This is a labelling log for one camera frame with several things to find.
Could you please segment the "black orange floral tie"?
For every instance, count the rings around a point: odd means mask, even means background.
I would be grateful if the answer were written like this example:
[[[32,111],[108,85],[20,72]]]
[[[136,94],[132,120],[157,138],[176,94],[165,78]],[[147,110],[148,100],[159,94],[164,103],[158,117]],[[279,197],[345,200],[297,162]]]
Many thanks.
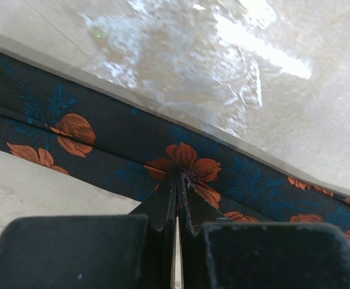
[[[0,53],[0,151],[144,201],[181,171],[238,222],[326,222],[350,241],[350,197]]]

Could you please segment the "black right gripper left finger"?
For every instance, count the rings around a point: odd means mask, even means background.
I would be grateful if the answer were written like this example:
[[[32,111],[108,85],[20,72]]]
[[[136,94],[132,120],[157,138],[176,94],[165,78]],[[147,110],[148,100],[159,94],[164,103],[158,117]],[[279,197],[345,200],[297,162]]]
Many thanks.
[[[23,217],[0,235],[0,288],[173,288],[177,174],[126,215]]]

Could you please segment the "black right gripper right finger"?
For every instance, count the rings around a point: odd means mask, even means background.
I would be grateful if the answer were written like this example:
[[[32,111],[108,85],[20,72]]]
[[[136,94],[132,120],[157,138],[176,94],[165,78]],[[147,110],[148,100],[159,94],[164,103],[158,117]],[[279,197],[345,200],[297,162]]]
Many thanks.
[[[184,288],[350,288],[350,244],[330,224],[234,222],[178,174]]]

